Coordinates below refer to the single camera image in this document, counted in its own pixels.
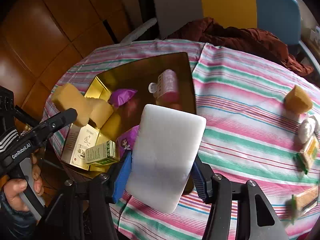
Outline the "person's left hand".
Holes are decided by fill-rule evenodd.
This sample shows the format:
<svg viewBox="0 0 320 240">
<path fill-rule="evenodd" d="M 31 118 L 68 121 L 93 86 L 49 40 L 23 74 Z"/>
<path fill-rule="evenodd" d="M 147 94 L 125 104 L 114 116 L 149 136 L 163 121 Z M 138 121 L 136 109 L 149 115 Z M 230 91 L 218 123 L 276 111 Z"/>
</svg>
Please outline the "person's left hand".
<svg viewBox="0 0 320 240">
<path fill-rule="evenodd" d="M 41 170 L 37 164 L 37 157 L 32 154 L 33 169 L 32 176 L 34 180 L 34 190 L 38 196 L 44 193 L 42 178 L 40 176 Z M 27 188 L 27 182 L 24 179 L 11 179 L 4 184 L 3 191 L 9 205 L 16 211 L 28 212 L 29 208 L 21 200 L 20 193 Z"/>
</svg>

